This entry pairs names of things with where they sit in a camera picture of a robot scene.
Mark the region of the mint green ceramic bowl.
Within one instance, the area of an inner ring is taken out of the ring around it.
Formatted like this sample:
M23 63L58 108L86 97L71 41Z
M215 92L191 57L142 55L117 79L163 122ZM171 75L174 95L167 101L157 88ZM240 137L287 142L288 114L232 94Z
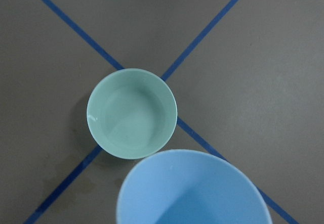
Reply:
M87 124L96 143L121 159L140 159L162 149L177 124L177 103L157 75L138 68L103 78L87 104Z

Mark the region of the light blue plastic cup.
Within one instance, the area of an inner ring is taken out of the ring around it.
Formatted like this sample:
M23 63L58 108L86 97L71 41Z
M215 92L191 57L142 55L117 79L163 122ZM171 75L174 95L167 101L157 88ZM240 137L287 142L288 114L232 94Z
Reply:
M117 223L272 223L251 180L227 161L167 150L137 163L117 199Z

